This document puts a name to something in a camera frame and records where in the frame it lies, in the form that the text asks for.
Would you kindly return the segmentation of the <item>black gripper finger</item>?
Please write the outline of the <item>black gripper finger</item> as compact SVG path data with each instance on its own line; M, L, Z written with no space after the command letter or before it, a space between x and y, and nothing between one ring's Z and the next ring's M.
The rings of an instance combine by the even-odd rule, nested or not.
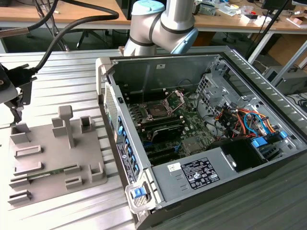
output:
M13 117L14 117L14 120L13 122L14 123L18 123L19 122L19 113L17 111L17 108L18 108L18 104L15 100L10 100L8 102L5 102L4 103L11 111Z
M22 120L22 110L25 105L29 105L31 102L31 82L20 86L20 93L18 95L18 108L19 122Z

